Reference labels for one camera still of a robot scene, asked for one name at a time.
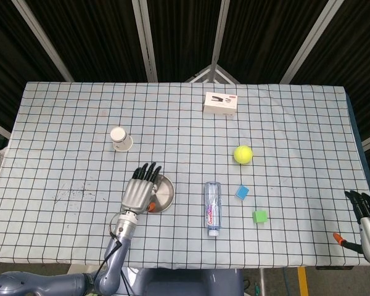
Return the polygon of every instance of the water bottle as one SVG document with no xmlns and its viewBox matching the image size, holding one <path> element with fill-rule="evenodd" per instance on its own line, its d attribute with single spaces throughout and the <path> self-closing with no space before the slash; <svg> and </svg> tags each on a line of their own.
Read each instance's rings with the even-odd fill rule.
<svg viewBox="0 0 370 296">
<path fill-rule="evenodd" d="M 205 227 L 209 236 L 218 236 L 221 229 L 221 183 L 204 184 Z"/>
</svg>

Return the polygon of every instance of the white box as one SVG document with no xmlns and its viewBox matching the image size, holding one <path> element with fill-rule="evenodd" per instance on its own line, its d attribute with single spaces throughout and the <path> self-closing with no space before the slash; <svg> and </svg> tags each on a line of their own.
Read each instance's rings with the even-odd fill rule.
<svg viewBox="0 0 370 296">
<path fill-rule="evenodd" d="M 234 94 L 206 92 L 203 112 L 234 115 L 237 112 L 237 96 Z"/>
</svg>

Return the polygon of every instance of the floor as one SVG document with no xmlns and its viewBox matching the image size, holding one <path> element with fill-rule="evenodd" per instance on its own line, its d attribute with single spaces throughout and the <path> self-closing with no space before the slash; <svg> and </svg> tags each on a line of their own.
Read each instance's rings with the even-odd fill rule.
<svg viewBox="0 0 370 296">
<path fill-rule="evenodd" d="M 6 271 L 26 271 L 41 275 L 67 273 L 70 265 L 66 264 L 10 264 L 0 263 L 0 274 Z M 296 268 L 287 268 L 289 293 L 286 291 L 284 270 L 282 268 L 265 269 L 266 296 L 300 296 Z M 308 293 L 310 296 L 359 296 L 370 295 L 370 266 L 356 266 L 351 270 L 317 270 L 306 268 Z M 259 282 L 259 270 L 245 269 L 244 278 L 251 282 L 246 292 L 255 296 L 255 282 Z"/>
</svg>

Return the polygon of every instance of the paper cup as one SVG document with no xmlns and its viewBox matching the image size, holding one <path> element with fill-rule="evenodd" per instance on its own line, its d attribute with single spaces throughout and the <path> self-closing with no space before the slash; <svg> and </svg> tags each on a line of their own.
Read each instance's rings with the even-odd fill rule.
<svg viewBox="0 0 370 296">
<path fill-rule="evenodd" d="M 128 151 L 133 145 L 133 139 L 127 134 L 127 132 L 117 126 L 113 128 L 110 133 L 113 148 L 118 152 Z"/>
</svg>

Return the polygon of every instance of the yellow ball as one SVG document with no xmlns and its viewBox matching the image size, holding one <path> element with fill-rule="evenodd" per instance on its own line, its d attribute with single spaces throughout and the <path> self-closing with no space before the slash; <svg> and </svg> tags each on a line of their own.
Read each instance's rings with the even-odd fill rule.
<svg viewBox="0 0 370 296">
<path fill-rule="evenodd" d="M 241 165 L 245 165 L 251 161 L 253 153 L 250 147 L 244 145 L 237 147 L 233 153 L 233 156 L 236 162 L 240 163 Z"/>
</svg>

